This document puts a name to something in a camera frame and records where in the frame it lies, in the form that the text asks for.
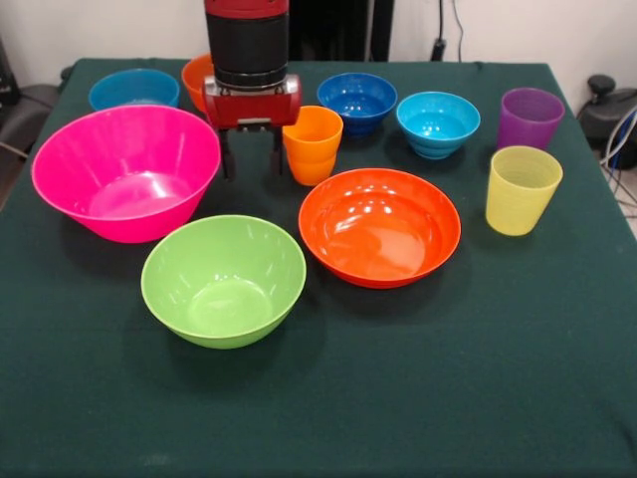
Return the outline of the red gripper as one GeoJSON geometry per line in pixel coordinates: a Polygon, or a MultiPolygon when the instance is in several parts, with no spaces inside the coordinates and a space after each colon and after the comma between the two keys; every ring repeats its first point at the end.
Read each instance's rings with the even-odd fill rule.
{"type": "Polygon", "coordinates": [[[301,79],[286,75],[283,81],[264,90],[230,89],[215,76],[207,76],[202,85],[205,114],[218,128],[221,162],[226,180],[236,178],[236,161],[231,150],[228,129],[270,126],[273,147],[270,163],[274,174],[283,174],[284,142],[282,126],[295,124],[303,99],[301,79]]]}

